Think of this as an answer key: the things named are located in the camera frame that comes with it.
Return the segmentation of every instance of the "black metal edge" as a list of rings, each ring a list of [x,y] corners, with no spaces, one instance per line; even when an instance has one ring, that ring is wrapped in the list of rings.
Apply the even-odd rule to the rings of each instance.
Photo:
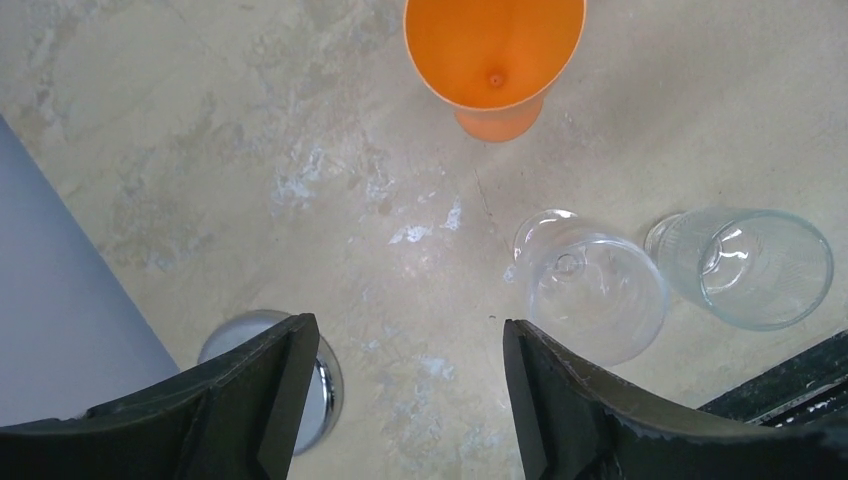
[[[783,418],[786,412],[826,401],[827,392],[844,387],[846,382],[848,331],[843,331],[707,402],[699,410],[772,426],[779,420],[771,420]]]
[[[762,424],[776,428],[807,425],[843,413],[846,408],[848,408],[848,382],[843,382],[784,412],[769,417]]]
[[[844,415],[783,430],[746,425],[682,407],[629,384],[574,355],[529,322],[507,321],[504,336],[505,366],[513,373],[523,371],[519,379],[528,380],[516,383],[507,377],[511,400],[513,387],[529,390],[521,392],[529,395],[516,398],[525,408],[514,409],[522,461],[528,458],[521,448],[528,435],[521,424],[534,427],[530,440],[541,433],[548,454],[530,458],[535,463],[529,472],[525,463],[525,472],[532,474],[528,478],[844,477]],[[599,410],[601,418],[596,418],[593,413]],[[598,438],[600,444],[593,441]]]

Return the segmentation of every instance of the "gray wall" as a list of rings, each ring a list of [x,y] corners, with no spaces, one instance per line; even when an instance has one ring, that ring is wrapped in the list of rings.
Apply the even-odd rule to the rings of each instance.
[[[0,117],[0,425],[72,417],[177,372]]]

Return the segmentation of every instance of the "clear glass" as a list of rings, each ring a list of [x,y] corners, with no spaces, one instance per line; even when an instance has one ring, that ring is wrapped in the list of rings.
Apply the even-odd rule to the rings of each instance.
[[[514,248],[530,321],[568,349],[613,366],[656,338],[669,292],[637,245],[571,212],[546,210],[524,222]]]
[[[821,232],[776,210],[671,215],[648,233],[645,250],[683,297],[748,330],[801,321],[833,281],[833,254]]]

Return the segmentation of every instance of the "cup rim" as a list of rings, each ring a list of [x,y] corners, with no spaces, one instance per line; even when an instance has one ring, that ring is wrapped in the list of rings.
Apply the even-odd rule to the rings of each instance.
[[[746,221],[749,221],[749,220],[752,220],[752,219],[755,219],[755,218],[762,218],[762,217],[774,217],[774,218],[778,218],[778,219],[783,220],[783,221],[794,223],[795,225],[797,225],[797,226],[803,228],[804,230],[808,231],[809,233],[811,233],[814,237],[818,238],[819,243],[821,244],[822,249],[824,250],[826,265],[827,265],[827,273],[825,274],[825,282],[822,285],[822,289],[819,291],[819,294],[816,297],[816,299],[803,312],[796,315],[795,317],[793,317],[790,320],[780,322],[780,323],[770,323],[770,324],[766,324],[766,325],[752,325],[748,322],[740,320],[735,315],[732,315],[729,312],[726,312],[726,311],[720,309],[718,306],[716,306],[715,303],[713,303],[713,301],[710,299],[710,295],[707,294],[706,286],[704,285],[704,278],[703,278],[702,275],[699,275],[698,285],[699,285],[700,290],[701,290],[701,298],[704,299],[704,303],[707,306],[707,310],[710,313],[712,313],[713,315],[715,315],[716,317],[718,317],[721,321],[728,323],[730,325],[733,325],[734,327],[741,328],[743,330],[751,330],[751,331],[757,331],[757,332],[768,332],[768,331],[780,330],[782,328],[786,328],[790,325],[794,325],[794,324],[800,322],[801,320],[807,318],[811,313],[813,313],[813,311],[815,311],[816,308],[819,307],[819,305],[821,305],[821,303],[824,301],[825,297],[827,297],[827,294],[830,291],[830,287],[833,284],[833,263],[834,262],[833,262],[833,251],[831,250],[830,244],[828,243],[828,241],[824,237],[824,235],[821,233],[821,231],[819,231],[818,228],[816,228],[812,223],[805,220],[804,218],[801,218],[798,215],[795,215],[795,214],[792,214],[792,213],[789,213],[789,212],[784,212],[782,210],[773,210],[773,209],[760,209],[760,210],[747,210],[747,211],[743,210],[742,213],[738,217],[733,218],[733,219],[725,222],[719,228],[717,228],[715,233],[710,237],[709,243],[707,243],[706,245],[711,245],[713,242],[718,240],[719,235],[723,231],[725,231],[726,229],[732,227],[733,225],[739,224],[741,222],[746,222]],[[708,254],[709,254],[708,249],[705,248],[704,251],[701,253],[701,257],[698,259],[698,267],[697,267],[698,272],[704,271],[704,267],[706,266],[707,260],[708,260],[708,257],[709,257]]]
[[[509,110],[511,108],[518,107],[520,105],[527,104],[527,103],[533,101],[534,99],[538,98],[545,91],[547,91],[554,84],[554,82],[556,82],[557,79],[559,79],[559,77],[562,75],[562,72],[565,71],[565,67],[567,67],[568,64],[571,62],[571,59],[574,57],[574,52],[576,52],[577,48],[580,46],[580,40],[583,38],[583,31],[586,29],[586,10],[587,10],[586,7],[587,7],[588,0],[582,0],[582,2],[583,2],[583,18],[581,18],[581,20],[580,20],[580,32],[577,34],[577,42],[574,44],[574,48],[571,49],[571,53],[568,54],[568,58],[565,59],[565,62],[563,62],[562,67],[559,69],[557,74],[554,75],[553,78],[551,78],[551,80],[548,83],[545,84],[545,86],[543,86],[542,88],[537,90],[535,93],[533,93],[529,97],[527,97],[523,100],[519,100],[515,103],[511,103],[509,105],[504,105],[504,106],[501,106],[501,107],[491,107],[491,108],[469,107],[469,106],[466,106],[466,105],[456,103],[453,100],[448,99],[447,97],[445,97],[444,95],[442,95],[441,93],[436,91],[436,89],[433,88],[432,85],[430,85],[430,82],[428,82],[427,79],[424,78],[424,75],[421,73],[421,69],[418,68],[418,64],[415,63],[415,57],[412,56],[412,51],[410,51],[410,49],[409,49],[409,35],[407,34],[407,31],[406,31],[407,19],[409,18],[409,15],[408,15],[409,4],[410,4],[411,1],[413,1],[413,0],[406,0],[406,3],[403,6],[403,44],[406,46],[407,57],[409,57],[409,60],[412,62],[412,66],[415,68],[415,72],[418,74],[418,78],[420,78],[421,81],[424,82],[424,85],[426,85],[427,88],[431,92],[433,92],[433,94],[435,94],[437,97],[439,97],[439,99],[441,99],[442,101],[444,101],[448,105],[454,107],[455,109],[464,110],[464,111],[467,111],[467,112],[474,112],[474,113],[501,112],[501,111],[504,111],[504,110]]]

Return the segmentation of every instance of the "concrete floor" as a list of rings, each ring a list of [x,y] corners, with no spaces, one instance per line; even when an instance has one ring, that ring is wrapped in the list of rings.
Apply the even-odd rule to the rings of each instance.
[[[746,332],[675,297],[613,369],[685,405],[846,327],[848,4],[592,0],[538,123],[498,145],[418,80],[402,12],[0,2],[0,112],[181,367],[245,310],[318,316],[346,404],[291,478],[521,476],[501,331],[524,314],[512,235],[540,209],[636,238],[674,210],[772,207],[828,237],[807,320]]]

